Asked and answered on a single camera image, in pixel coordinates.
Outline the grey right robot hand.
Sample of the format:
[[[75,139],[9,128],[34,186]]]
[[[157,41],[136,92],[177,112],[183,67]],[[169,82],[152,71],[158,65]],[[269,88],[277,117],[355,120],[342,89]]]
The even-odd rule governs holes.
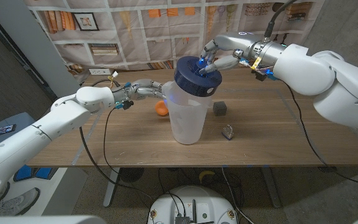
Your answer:
[[[250,57],[250,52],[258,41],[259,38],[250,32],[228,32],[217,35],[204,46],[201,52],[198,64],[203,68],[199,70],[199,74],[234,68],[241,59]],[[231,51],[231,54],[213,62],[218,50]]]

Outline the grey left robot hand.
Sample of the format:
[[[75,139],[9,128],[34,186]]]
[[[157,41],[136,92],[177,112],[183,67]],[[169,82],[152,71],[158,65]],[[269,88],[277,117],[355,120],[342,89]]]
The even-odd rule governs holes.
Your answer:
[[[128,84],[124,89],[131,100],[143,100],[146,97],[165,100],[162,84],[151,79],[140,79]]]

